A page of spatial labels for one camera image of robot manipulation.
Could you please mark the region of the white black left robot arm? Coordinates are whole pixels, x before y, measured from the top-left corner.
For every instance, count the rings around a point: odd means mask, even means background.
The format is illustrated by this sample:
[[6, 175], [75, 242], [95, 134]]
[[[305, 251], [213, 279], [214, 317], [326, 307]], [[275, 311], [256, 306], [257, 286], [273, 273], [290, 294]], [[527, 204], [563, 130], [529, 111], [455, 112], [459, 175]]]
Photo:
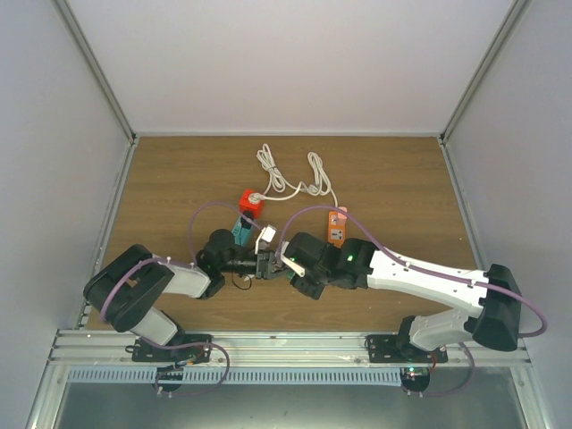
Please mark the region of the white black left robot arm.
[[136, 244], [92, 277], [83, 296], [117, 332], [138, 335], [161, 359], [173, 361], [183, 353], [184, 331], [155, 308], [157, 300], [164, 294], [210, 299], [225, 284], [226, 273], [265, 276], [259, 262], [272, 266], [273, 259], [263, 249], [275, 234], [274, 227], [263, 228], [250, 251], [235, 243], [231, 231], [219, 229], [190, 264], [159, 257]]

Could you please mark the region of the teal power strip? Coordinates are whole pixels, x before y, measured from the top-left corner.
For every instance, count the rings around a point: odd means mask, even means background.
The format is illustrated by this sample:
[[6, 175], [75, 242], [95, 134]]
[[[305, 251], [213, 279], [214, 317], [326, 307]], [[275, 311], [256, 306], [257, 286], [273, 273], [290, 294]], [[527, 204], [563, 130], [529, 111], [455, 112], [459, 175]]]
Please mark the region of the teal power strip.
[[239, 246], [247, 246], [252, 231], [253, 225], [240, 216], [231, 230], [235, 244]]

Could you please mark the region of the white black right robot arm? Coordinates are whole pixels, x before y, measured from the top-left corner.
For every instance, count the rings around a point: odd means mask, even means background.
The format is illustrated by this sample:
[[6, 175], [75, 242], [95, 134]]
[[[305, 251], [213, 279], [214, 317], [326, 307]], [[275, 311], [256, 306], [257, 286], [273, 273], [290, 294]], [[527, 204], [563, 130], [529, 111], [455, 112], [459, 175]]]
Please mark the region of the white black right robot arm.
[[405, 361], [463, 341], [502, 352], [517, 349], [520, 290], [504, 265], [461, 270], [380, 250], [368, 240], [347, 239], [337, 248], [305, 232], [282, 243], [281, 260], [294, 272], [291, 285], [312, 299], [336, 286], [392, 290], [447, 306], [439, 314], [402, 320], [395, 347]]

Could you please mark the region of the pink square adapter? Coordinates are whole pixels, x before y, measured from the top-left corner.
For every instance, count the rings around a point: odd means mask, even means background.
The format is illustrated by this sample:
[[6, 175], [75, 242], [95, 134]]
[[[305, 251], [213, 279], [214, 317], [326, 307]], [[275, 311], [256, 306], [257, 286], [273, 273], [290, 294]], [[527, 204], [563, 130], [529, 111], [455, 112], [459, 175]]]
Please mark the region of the pink square adapter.
[[345, 206], [339, 206], [338, 210], [336, 211], [336, 219], [337, 223], [345, 223], [348, 219], [347, 217], [348, 209]]

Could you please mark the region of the orange power strip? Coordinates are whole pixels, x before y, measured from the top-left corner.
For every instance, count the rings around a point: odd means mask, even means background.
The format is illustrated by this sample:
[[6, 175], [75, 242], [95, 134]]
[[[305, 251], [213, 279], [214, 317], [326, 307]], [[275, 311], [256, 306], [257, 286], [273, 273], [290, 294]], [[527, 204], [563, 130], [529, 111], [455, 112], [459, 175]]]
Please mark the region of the orange power strip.
[[337, 223], [336, 211], [328, 213], [327, 240], [330, 244], [340, 248], [346, 239], [346, 222]]

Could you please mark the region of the red cube power socket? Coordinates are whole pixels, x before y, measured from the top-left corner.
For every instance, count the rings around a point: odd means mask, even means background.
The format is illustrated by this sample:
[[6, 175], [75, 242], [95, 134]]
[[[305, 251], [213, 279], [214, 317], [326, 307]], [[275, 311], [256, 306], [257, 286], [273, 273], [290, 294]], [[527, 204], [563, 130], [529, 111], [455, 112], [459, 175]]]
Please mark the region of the red cube power socket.
[[246, 189], [240, 197], [239, 209], [242, 213], [250, 213], [253, 219], [261, 217], [265, 207], [265, 196], [253, 189]]

